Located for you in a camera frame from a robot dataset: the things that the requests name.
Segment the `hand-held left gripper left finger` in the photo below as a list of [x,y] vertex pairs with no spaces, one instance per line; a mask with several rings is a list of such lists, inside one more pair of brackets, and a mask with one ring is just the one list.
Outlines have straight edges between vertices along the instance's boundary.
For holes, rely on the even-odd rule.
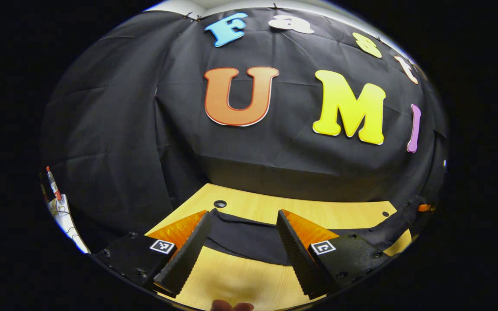
[[205,244],[210,218],[202,210],[147,235],[130,232],[95,258],[142,288],[177,296]]

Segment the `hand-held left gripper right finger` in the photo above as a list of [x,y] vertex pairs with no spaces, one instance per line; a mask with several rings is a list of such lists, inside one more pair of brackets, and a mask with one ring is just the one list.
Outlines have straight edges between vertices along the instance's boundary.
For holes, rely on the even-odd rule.
[[393,259],[356,232],[336,234],[288,210],[277,228],[302,291],[317,298],[363,281]]

